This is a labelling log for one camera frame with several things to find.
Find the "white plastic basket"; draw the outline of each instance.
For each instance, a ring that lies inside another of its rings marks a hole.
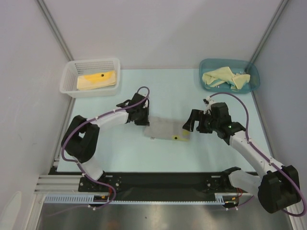
[[[115,70],[117,82],[115,85],[94,90],[77,90],[78,76]],[[120,81],[120,63],[117,58],[70,61],[62,74],[59,90],[73,98],[97,97],[115,95]]]

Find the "metal plate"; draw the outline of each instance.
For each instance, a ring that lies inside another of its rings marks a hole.
[[[238,211],[206,205],[109,205],[86,207],[44,204],[37,230],[292,230],[283,213],[267,213],[254,200]]]

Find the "yellow tag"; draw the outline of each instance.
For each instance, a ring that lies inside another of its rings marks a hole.
[[[109,72],[105,72],[105,73],[95,73],[95,74],[90,74],[90,75],[83,75],[84,78],[88,81],[90,81],[91,83],[97,83],[97,82],[102,82],[102,81],[106,81],[109,80],[113,74],[115,74],[115,71],[109,71]]]

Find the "red wire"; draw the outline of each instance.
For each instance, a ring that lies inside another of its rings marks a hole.
[[[243,195],[243,191],[242,191],[242,189],[240,189],[240,188],[238,188],[239,190],[240,190],[240,192],[241,192],[241,195],[239,195],[238,197],[241,197],[242,195]]]

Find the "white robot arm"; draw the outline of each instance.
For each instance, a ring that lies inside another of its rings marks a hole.
[[[238,167],[226,170],[233,187],[241,188],[257,197],[269,213],[274,213],[301,200],[300,195],[284,174],[299,187],[298,172],[292,166],[283,166],[276,159],[265,154],[249,138],[247,130],[238,122],[232,122],[226,103],[217,103],[210,97],[204,99],[204,111],[193,109],[183,129],[192,132],[194,122],[200,133],[215,131],[219,138],[236,149],[255,169],[258,175],[244,172]]]

